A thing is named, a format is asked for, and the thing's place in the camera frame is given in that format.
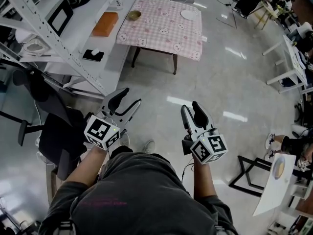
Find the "pink checkered tablecloth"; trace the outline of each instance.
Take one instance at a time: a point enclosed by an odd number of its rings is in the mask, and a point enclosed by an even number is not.
[[[116,42],[161,50],[199,61],[202,54],[201,12],[190,5],[170,0],[136,0],[131,10],[139,10],[137,21],[125,19]],[[193,20],[181,16],[195,13]]]

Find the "shoe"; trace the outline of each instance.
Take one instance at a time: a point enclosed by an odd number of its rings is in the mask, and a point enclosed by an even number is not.
[[[240,13],[240,16],[244,19],[246,19],[246,16],[243,13]]]
[[[273,134],[273,133],[268,134],[268,138],[265,141],[265,149],[266,150],[268,150],[270,144],[274,142],[274,139],[273,139],[274,136],[275,136],[275,134]]]
[[[269,161],[272,157],[274,157],[274,151],[273,150],[269,150],[265,156],[264,156],[264,160],[265,161]]]
[[[310,165],[310,162],[305,158],[305,157],[301,157],[298,159],[297,161],[297,166],[301,169],[301,171],[305,172],[308,169],[307,167]]]
[[[119,139],[120,146],[129,147],[130,143],[131,143],[131,140],[127,133],[124,133],[124,135]]]
[[[149,140],[142,149],[143,153],[151,154],[154,153],[156,149],[156,143],[154,140]]]

